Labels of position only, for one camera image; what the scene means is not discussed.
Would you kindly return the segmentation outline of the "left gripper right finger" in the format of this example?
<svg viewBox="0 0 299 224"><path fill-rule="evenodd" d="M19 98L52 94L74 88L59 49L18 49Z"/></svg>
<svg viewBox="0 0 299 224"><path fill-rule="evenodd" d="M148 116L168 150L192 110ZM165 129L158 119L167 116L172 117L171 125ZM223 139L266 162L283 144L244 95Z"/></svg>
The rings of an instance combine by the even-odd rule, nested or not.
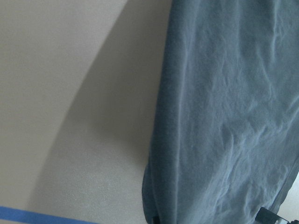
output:
<svg viewBox="0 0 299 224"><path fill-rule="evenodd" d="M261 207L258 211L256 221L260 224L289 224L289 221L264 207Z"/></svg>

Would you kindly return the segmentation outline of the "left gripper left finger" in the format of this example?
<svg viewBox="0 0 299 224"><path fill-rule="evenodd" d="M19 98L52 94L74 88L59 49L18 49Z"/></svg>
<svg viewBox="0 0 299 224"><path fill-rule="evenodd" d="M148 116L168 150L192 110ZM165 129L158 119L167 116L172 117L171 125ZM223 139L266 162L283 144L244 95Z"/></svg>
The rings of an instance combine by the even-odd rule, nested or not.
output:
<svg viewBox="0 0 299 224"><path fill-rule="evenodd" d="M158 224L158 216L152 217L151 224Z"/></svg>

